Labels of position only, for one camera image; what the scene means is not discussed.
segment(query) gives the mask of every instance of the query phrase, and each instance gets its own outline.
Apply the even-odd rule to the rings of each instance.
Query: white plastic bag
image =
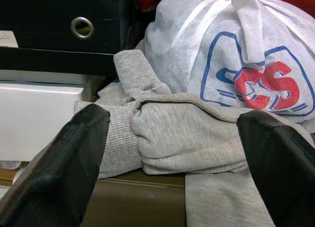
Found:
[[[144,52],[173,93],[315,118],[315,19],[281,0],[162,0]]]

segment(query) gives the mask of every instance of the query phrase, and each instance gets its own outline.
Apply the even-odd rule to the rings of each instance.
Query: brown leather surface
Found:
[[[185,227],[185,176],[136,170],[98,180],[81,227]]]

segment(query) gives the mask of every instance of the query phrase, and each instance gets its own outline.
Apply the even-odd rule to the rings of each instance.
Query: metal ring handle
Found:
[[[90,27],[90,32],[89,32],[89,34],[87,34],[87,35],[82,35],[82,34],[78,33],[78,31],[77,31],[77,29],[76,29],[76,26],[77,26],[77,24],[80,23],[80,22],[86,23],[86,24],[88,25],[88,27]],[[93,34],[94,34],[94,26],[93,26],[92,22],[91,22],[90,20],[88,20],[87,18],[85,18],[85,17],[76,17],[76,18],[74,18],[74,19],[72,20],[72,22],[71,22],[71,31],[72,31],[73,35],[74,35],[76,38],[78,38],[78,39],[80,39],[80,40],[88,40],[88,39],[90,39],[90,38],[93,36]]]

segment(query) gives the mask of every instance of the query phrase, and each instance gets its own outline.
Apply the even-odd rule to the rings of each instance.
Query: red cs logo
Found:
[[[268,65],[264,73],[255,69],[243,69],[233,81],[250,108],[266,108],[271,95],[276,93],[272,109],[281,110],[295,105],[300,98],[295,80],[283,77],[290,72],[291,69],[286,64],[278,61]]]

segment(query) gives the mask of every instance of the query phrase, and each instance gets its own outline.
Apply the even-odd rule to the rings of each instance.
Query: printed logo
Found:
[[[240,68],[231,69],[225,65],[220,67],[217,59],[221,57],[224,47],[219,45],[222,41],[231,46],[231,51],[234,49],[230,56],[232,60],[239,59],[235,65],[241,65]],[[285,46],[273,48],[265,52],[265,59],[265,62],[244,63],[236,35],[230,32],[219,33],[209,48],[200,98],[222,106],[264,109],[285,116],[307,116],[313,112],[313,88],[302,65],[289,49]]]

